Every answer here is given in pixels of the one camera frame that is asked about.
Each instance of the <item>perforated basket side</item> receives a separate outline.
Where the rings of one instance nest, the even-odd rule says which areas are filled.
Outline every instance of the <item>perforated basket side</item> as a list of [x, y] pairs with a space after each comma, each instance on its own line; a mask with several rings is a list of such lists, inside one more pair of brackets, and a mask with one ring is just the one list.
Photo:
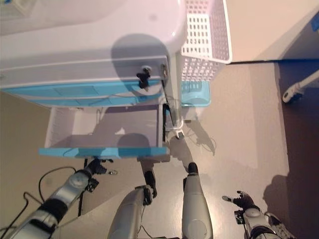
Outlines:
[[182, 62], [182, 81], [210, 81], [224, 66], [222, 63], [190, 57], [182, 57]]
[[212, 55], [215, 61], [229, 64], [232, 51], [226, 1], [215, 0], [213, 3], [210, 13]]
[[187, 40], [181, 54], [228, 64], [232, 60], [225, 0], [186, 0]]

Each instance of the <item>blue trim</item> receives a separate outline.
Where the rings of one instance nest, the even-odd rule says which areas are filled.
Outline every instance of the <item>blue trim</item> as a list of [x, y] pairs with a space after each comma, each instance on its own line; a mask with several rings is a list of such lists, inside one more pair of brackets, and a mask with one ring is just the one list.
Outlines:
[[[150, 80], [149, 85], [159, 84], [159, 80]], [[4, 92], [24, 96], [37, 97], [94, 97], [110, 96], [119, 93], [134, 92], [140, 90], [139, 81], [107, 81], [74, 84], [56, 84], [28, 86], [17, 88], [5, 88]]]
[[95, 107], [95, 106], [120, 106], [120, 105], [131, 105], [140, 102], [157, 99], [161, 96], [160, 94], [152, 96], [131, 96], [131, 97], [104, 97], [104, 98], [93, 98], [93, 99], [77, 99], [77, 100], [29, 100], [31, 102], [52, 105], [52, 106], [70, 106], [70, 107]]
[[319, 29], [319, 12], [312, 18], [311, 27], [313, 31], [317, 31]]
[[106, 156], [114, 158], [146, 157], [167, 154], [166, 147], [150, 148], [40, 148], [40, 155], [61, 157]]
[[206, 107], [211, 103], [209, 81], [183, 81], [181, 105], [183, 107]]

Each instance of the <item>black cable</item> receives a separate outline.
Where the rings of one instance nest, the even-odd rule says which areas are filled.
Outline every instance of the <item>black cable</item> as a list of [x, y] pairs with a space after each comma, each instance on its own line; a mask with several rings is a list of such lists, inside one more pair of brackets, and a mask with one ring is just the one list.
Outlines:
[[143, 207], [143, 211], [142, 211], [142, 215], [141, 215], [141, 225], [140, 225], [140, 229], [138, 231], [138, 234], [140, 233], [140, 230], [142, 228], [142, 220], [143, 220], [144, 209], [145, 209], [145, 207]]
[[152, 236], [146, 231], [146, 229], [145, 229], [145, 227], [144, 227], [143, 225], [141, 225], [141, 228], [143, 228], [144, 232], [145, 232], [150, 238], [153, 238], [153, 239], [154, 239], [154, 237], [152, 237]]
[[24, 192], [23, 193], [23, 198], [25, 200], [25, 205], [22, 208], [22, 210], [19, 212], [19, 214], [15, 217], [15, 219], [10, 223], [10, 225], [8, 227], [5, 228], [4, 233], [2, 234], [0, 239], [3, 239], [5, 234], [9, 231], [10, 228], [14, 228], [13, 224], [15, 223], [15, 221], [21, 216], [21, 214], [24, 212], [24, 210], [26, 209], [26, 207], [29, 205], [29, 200], [28, 198], [26, 198], [26, 195], [28, 195], [29, 197], [31, 197], [33, 200], [35, 200], [37, 203], [39, 203], [40, 205], [42, 205], [42, 203], [36, 199], [33, 195], [31, 195], [29, 192]]
[[41, 191], [41, 182], [42, 182], [42, 180], [44, 179], [44, 177], [45, 177], [46, 175], [48, 175], [48, 174], [50, 174], [50, 173], [53, 173], [53, 172], [55, 172], [55, 171], [58, 171], [58, 170], [60, 170], [60, 169], [65, 169], [65, 168], [73, 169], [74, 172], [76, 172], [76, 169], [75, 169], [74, 167], [65, 166], [65, 167], [59, 167], [59, 168], [52, 169], [52, 170], [46, 172], [46, 173], [40, 178], [39, 183], [38, 183], [38, 190], [39, 190], [40, 198], [41, 198], [41, 200], [42, 200], [43, 202], [44, 202], [45, 200], [44, 200], [44, 197], [43, 197], [42, 191]]
[[244, 230], [245, 230], [246, 238], [247, 238], [247, 239], [250, 239], [250, 237], [249, 237], [249, 235], [248, 235], [248, 232], [247, 232], [247, 230], [246, 230], [246, 226], [245, 226], [245, 224], [243, 224], [243, 226], [244, 226]]
[[[85, 159], [84, 159], [84, 168], [85, 168], [87, 165], [88, 165], [88, 159], [85, 158]], [[79, 208], [78, 208], [78, 217], [81, 216], [81, 214], [82, 214], [83, 193], [84, 193], [84, 192], [82, 192], [81, 195], [80, 195]]]
[[[1, 228], [1, 229], [0, 229], [0, 232], [6, 230], [7, 228], [9, 228], [9, 227]], [[10, 230], [10, 229], [15, 229], [15, 228], [16, 228], [16, 226], [12, 226], [12, 227], [9, 228], [9, 230]]]

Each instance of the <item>drawer handle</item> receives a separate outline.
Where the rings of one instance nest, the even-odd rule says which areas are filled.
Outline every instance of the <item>drawer handle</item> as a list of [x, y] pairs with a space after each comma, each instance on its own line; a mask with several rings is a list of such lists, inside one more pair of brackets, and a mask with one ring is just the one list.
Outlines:
[[143, 66], [143, 73], [137, 73], [136, 76], [139, 78], [139, 87], [141, 89], [145, 89], [148, 91], [149, 88], [149, 78], [151, 77], [150, 75], [151, 68], [149, 66]]

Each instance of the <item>grey floor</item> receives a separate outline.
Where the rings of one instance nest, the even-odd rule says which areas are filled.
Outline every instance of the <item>grey floor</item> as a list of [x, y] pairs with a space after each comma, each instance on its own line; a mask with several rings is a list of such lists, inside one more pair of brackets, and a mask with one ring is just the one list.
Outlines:
[[[184, 165], [197, 163], [213, 223], [215, 239], [244, 238], [234, 205], [222, 195], [248, 192], [263, 211], [276, 214], [300, 239], [314, 238], [318, 228], [318, 89], [293, 106], [282, 106], [281, 92], [316, 70], [316, 63], [240, 64], [226, 66], [211, 83], [211, 105], [200, 121], [184, 126], [185, 141], [170, 133], [170, 157], [154, 163], [158, 196], [146, 208], [143, 225], [152, 236], [180, 237]], [[53, 167], [83, 160], [42, 157], [49, 111], [1, 94], [0, 224], [6, 226], [23, 207], [25, 190], [36, 195], [39, 177]], [[116, 176], [97, 176], [100, 185], [85, 194], [82, 215], [77, 205], [55, 239], [105, 238], [124, 196], [144, 184], [136, 159], [105, 165]], [[69, 175], [52, 174], [43, 182], [49, 195]], [[26, 217], [37, 204], [32, 202]], [[140, 238], [148, 238], [144, 232]]]
[[[168, 136], [171, 157], [154, 164], [158, 196], [143, 216], [152, 236], [181, 236], [183, 165], [190, 160], [198, 165], [215, 239], [244, 237], [234, 218], [237, 208], [221, 199], [237, 190], [247, 191], [263, 211], [272, 209], [289, 225], [285, 181], [274, 194], [276, 179], [289, 173], [277, 70], [271, 63], [226, 66], [211, 83], [212, 103], [201, 120], [185, 125], [185, 141]], [[136, 159], [106, 166], [119, 174], [98, 177], [99, 187], [84, 196], [85, 215], [62, 228], [60, 238], [103, 238], [124, 196], [144, 184]], [[140, 238], [147, 235], [141, 232]]]

